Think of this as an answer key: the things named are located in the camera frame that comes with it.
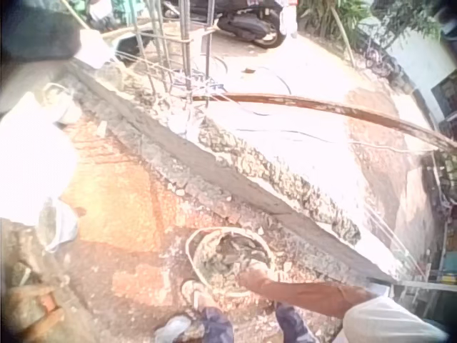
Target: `concrete ground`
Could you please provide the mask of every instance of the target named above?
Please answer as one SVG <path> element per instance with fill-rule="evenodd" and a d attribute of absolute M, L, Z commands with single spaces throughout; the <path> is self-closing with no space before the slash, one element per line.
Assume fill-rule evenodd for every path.
<path fill-rule="evenodd" d="M 365 106 L 430 128 L 411 96 L 395 92 L 370 71 L 355 70 L 305 36 L 265 51 L 216 32 L 213 54 L 227 64 L 227 75 L 214 73 L 227 91 L 287 94 L 280 76 L 292 94 Z M 246 68 L 256 71 L 247 74 Z M 379 225 L 367 224 L 373 215 L 366 207 L 379 214 L 414 259 L 434 249 L 435 222 L 421 178 L 421 156 L 433 147 L 394 130 L 319 111 L 291 107 L 279 111 L 259 104 L 245 104 L 242 109 L 236 104 L 212 106 L 211 118 L 267 158 L 286 162 L 326 190 L 398 258 L 404 258 L 404 248 Z"/>

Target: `dirt ground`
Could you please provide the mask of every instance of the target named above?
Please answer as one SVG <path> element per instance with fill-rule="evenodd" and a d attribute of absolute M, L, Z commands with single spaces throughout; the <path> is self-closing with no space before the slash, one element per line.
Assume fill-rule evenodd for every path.
<path fill-rule="evenodd" d="M 184 253 L 187 237 L 201 227 L 231 224 L 160 177 L 110 131 L 98 136 L 98 125 L 86 112 L 65 130 L 80 160 L 62 199 L 79 215 L 79 237 L 63 245 L 56 257 L 70 287 L 94 316 L 103 342 L 145 342 L 174 314 L 196 318 L 180 293 L 182 283 L 195 277 Z M 317 269 L 311 260 L 307 267 L 296 264 L 306 260 L 299 254 L 311 250 L 299 247 L 276 224 L 263 236 L 279 269 L 293 262 L 291 281 L 348 280 L 350 272 L 332 272 L 336 264 L 324 259 L 314 262 Z M 323 268 L 328 274 L 322 273 L 322 262 L 328 264 Z M 220 298 L 219 304 L 233 322 L 237 342 L 281 341 L 270 302 L 251 296 Z M 341 328 L 337 319 L 302 313 L 322 342 L 330 342 Z"/>

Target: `foot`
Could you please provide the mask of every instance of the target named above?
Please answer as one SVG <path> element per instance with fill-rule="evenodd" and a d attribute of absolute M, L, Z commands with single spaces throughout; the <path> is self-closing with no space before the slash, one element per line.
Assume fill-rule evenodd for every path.
<path fill-rule="evenodd" d="M 202 312 L 205 307 L 219 308 L 213 297 L 208 293 L 208 289 L 195 280 L 184 282 L 181 293 L 184 299 L 199 312 Z"/>
<path fill-rule="evenodd" d="M 257 292 L 273 278 L 274 275 L 265 263 L 253 259 L 249 267 L 239 274 L 238 283 L 252 292 Z"/>

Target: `sandal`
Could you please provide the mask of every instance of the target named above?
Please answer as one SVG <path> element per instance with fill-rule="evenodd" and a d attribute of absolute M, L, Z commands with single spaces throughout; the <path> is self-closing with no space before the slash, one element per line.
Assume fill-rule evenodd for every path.
<path fill-rule="evenodd" d="M 183 294 L 183 298 L 187 301 L 187 303 L 190 304 L 196 311 L 200 310 L 199 300 L 202 297 L 210 299 L 212 302 L 214 302 L 214 306 L 216 307 L 216 303 L 213 300 L 212 296 L 209 294 L 208 289 L 201 282 L 197 282 L 195 280 L 187 280 L 181 287 L 181 293 Z"/>

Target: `tree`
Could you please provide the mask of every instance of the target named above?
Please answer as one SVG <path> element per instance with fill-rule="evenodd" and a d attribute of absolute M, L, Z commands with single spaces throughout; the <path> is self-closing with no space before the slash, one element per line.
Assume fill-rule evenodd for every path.
<path fill-rule="evenodd" d="M 371 7 L 374 16 L 381 20 L 384 33 L 380 45 L 387 49 L 407 30 L 416 31 L 425 36 L 438 38 L 439 24 L 431 17 L 431 0 L 387 0 L 375 1 Z"/>

